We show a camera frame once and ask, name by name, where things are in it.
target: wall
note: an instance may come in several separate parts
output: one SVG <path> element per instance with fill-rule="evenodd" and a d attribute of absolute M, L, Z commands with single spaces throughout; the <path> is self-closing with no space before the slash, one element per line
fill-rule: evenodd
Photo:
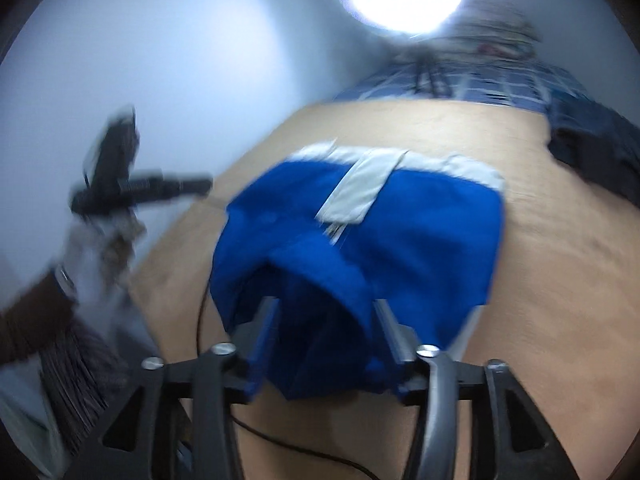
<path fill-rule="evenodd" d="M 385 54 L 337 0 L 44 0 L 0 65 L 0 253 L 25 285 L 56 254 L 70 186 L 123 105 L 136 167 L 218 174 Z M 188 201 L 145 209 L 146 250 Z"/>
<path fill-rule="evenodd" d="M 640 54 L 604 0 L 493 1 L 529 16 L 543 36 L 541 59 L 570 70 L 594 99 L 640 125 Z"/>

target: cable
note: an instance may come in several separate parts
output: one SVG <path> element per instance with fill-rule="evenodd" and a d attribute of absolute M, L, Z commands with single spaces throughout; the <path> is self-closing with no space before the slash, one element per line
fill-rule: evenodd
<path fill-rule="evenodd" d="M 200 308 L 198 310 L 198 322 L 196 323 L 196 354 L 200 355 L 200 332 L 202 331 L 202 318 L 204 317 L 204 309 L 207 306 L 207 296 L 209 295 L 209 284 L 204 289 L 204 293 L 202 295 L 202 300 L 200 301 Z M 243 430 L 248 431 L 249 433 L 253 433 L 255 436 L 266 440 L 267 442 L 271 442 L 276 446 L 283 447 L 284 449 L 289 449 L 290 451 L 295 451 L 296 453 L 301 453 L 308 456 L 315 456 L 316 458 L 321 458 L 323 460 L 329 460 L 331 462 L 336 462 L 338 464 L 346 465 L 348 467 L 353 467 L 357 469 L 363 475 L 366 475 L 370 478 L 370 480 L 380 480 L 380 478 L 374 475 L 369 469 L 364 467 L 363 465 L 358 464 L 357 462 L 353 462 L 346 458 L 342 458 L 339 456 L 330 455 L 328 453 L 323 453 L 321 451 L 315 451 L 313 449 L 307 449 L 306 447 L 295 446 L 294 444 L 289 444 L 284 440 L 280 440 L 279 438 L 275 438 L 274 436 L 267 435 L 261 431 L 255 430 L 251 426 L 249 426 L 246 422 L 235 417 L 235 415 L 231 415 L 231 420 L 240 426 Z"/>
<path fill-rule="evenodd" d="M 242 420 L 239 420 L 233 415 L 231 415 L 231 419 L 243 430 L 247 430 L 249 433 L 253 433 L 255 436 L 258 436 L 261 439 L 266 440 L 267 442 L 271 442 L 276 446 L 283 447 L 284 449 L 289 449 L 290 451 L 295 451 L 296 453 L 315 456 L 316 458 L 322 458 L 324 460 L 330 460 L 331 462 L 336 462 L 338 464 L 353 467 L 354 469 L 357 469 L 358 471 L 360 471 L 363 475 L 368 476 L 371 480 L 380 480 L 378 476 L 376 476 L 369 469 L 367 469 L 363 465 L 358 464 L 357 462 L 353 462 L 351 460 L 348 460 L 346 458 L 342 458 L 339 456 L 330 455 L 328 453 L 323 453 L 321 451 L 314 451 L 313 449 L 307 449 L 306 447 L 300 447 L 300 446 L 294 446 L 293 444 L 288 444 L 287 442 L 284 442 L 284 440 L 280 440 L 279 438 L 275 438 L 274 436 L 269 436 L 266 433 L 263 433 L 258 430 L 254 430 L 254 428 L 252 428 Z"/>

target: white fabric strip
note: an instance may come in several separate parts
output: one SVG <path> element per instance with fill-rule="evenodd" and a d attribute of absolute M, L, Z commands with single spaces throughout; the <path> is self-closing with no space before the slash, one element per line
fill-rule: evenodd
<path fill-rule="evenodd" d="M 405 153 L 391 148 L 369 148 L 329 195 L 316 219 L 322 223 L 361 223 Z"/>
<path fill-rule="evenodd" d="M 335 146 L 334 142 L 322 142 L 307 146 L 293 153 L 288 160 L 324 160 L 334 164 L 356 164 L 372 148 L 360 146 Z M 447 158 L 429 158 L 417 152 L 402 152 L 404 156 L 398 162 L 396 170 L 432 171 L 444 173 L 455 178 L 464 178 L 489 187 L 498 193 L 504 193 L 505 181 L 502 175 L 484 162 L 479 162 L 458 153 Z"/>

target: white tab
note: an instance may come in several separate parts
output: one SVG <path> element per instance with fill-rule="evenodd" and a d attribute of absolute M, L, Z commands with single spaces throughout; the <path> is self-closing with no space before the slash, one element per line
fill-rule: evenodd
<path fill-rule="evenodd" d="M 367 150 L 329 195 L 316 219 L 322 223 L 361 223 L 405 153 L 392 148 Z"/>

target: gloved hand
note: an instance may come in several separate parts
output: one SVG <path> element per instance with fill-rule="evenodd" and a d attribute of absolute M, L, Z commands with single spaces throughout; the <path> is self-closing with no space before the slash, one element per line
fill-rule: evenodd
<path fill-rule="evenodd" d="M 74 219 L 54 270 L 62 290 L 77 303 L 98 303 L 126 272 L 133 243 L 144 232 L 129 212 Z"/>

